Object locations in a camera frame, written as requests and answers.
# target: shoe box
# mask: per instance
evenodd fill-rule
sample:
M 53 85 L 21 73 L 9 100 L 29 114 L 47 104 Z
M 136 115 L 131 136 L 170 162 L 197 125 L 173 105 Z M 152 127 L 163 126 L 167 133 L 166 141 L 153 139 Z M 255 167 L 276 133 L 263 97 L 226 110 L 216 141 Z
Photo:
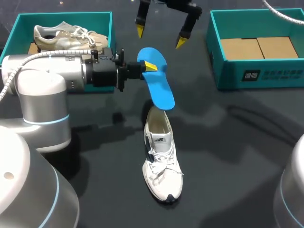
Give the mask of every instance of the shoe box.
M 302 9 L 279 11 L 304 20 Z M 304 87 L 303 38 L 303 26 L 267 9 L 212 10 L 206 41 L 217 88 Z
M 116 52 L 112 12 L 21 13 L 17 16 L 7 41 L 5 39 L 3 42 L 6 43 L 0 56 L 0 67 L 5 56 L 38 52 L 34 43 L 35 25 L 54 27 L 62 21 L 107 36 L 109 47 L 113 52 Z M 86 85 L 85 87 L 85 92 L 88 93 L 109 93 L 113 91 L 113 87 L 97 88 L 93 85 Z

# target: shoe tongue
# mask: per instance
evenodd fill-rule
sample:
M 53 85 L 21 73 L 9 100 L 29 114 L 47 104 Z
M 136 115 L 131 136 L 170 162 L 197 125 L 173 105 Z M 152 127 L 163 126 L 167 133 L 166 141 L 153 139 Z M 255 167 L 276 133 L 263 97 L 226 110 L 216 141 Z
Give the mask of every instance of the shoe tongue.
M 153 134 L 151 133 L 152 146 L 157 152 L 167 152 L 171 148 L 172 135 L 167 134 Z
M 61 22 L 59 25 L 59 29 L 65 32 L 73 33 L 75 32 L 76 28 L 70 24 L 67 24 L 66 22 Z

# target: shoe lace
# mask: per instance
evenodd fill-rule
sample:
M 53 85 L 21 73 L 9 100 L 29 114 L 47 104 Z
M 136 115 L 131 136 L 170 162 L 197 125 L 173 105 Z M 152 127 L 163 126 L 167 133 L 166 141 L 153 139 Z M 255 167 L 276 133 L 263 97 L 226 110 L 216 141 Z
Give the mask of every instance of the shoe lace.
M 169 169 L 176 173 L 184 175 L 177 168 L 176 152 L 173 143 L 171 144 L 171 148 L 167 152 L 157 152 L 153 148 L 151 148 L 151 153 L 154 156 L 154 163 L 150 163 L 149 166 L 156 178 L 158 178 L 159 174 L 165 169 Z
M 72 33 L 71 37 L 80 37 L 83 40 L 87 39 L 89 42 L 89 46 L 91 48 L 95 47 L 95 40 L 90 37 L 91 33 L 95 33 L 94 31 L 88 31 L 87 29 L 77 25 L 75 25 L 74 27 L 76 28 L 76 30 Z

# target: blue insole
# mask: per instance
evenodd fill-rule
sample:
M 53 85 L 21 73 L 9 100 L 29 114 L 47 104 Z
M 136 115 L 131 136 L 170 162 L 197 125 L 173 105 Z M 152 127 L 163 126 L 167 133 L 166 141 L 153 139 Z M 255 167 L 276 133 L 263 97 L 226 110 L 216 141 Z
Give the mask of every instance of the blue insole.
M 167 62 L 162 54 L 152 48 L 143 48 L 137 61 L 145 60 L 157 66 L 158 71 L 143 73 L 154 105 L 161 110 L 171 110 L 175 106 L 174 97 L 166 77 Z

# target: teal box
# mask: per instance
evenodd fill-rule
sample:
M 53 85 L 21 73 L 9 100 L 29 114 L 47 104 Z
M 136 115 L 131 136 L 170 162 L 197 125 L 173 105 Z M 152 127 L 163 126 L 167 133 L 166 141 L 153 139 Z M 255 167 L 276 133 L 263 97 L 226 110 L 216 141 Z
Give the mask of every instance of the teal box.
M 278 11 L 304 20 L 302 9 Z M 289 37 L 299 58 L 227 60 L 220 41 L 264 37 Z M 212 10 L 206 41 L 218 89 L 304 87 L 304 26 L 267 9 Z
M 22 13 L 17 16 L 14 27 L 6 42 L 0 63 L 8 55 L 27 54 L 31 42 L 34 41 L 34 26 L 54 27 L 65 21 L 87 30 L 108 36 L 109 47 L 116 51 L 115 32 L 112 12 L 75 12 L 75 13 Z M 112 92 L 113 87 L 96 88 L 86 85 L 85 92 Z

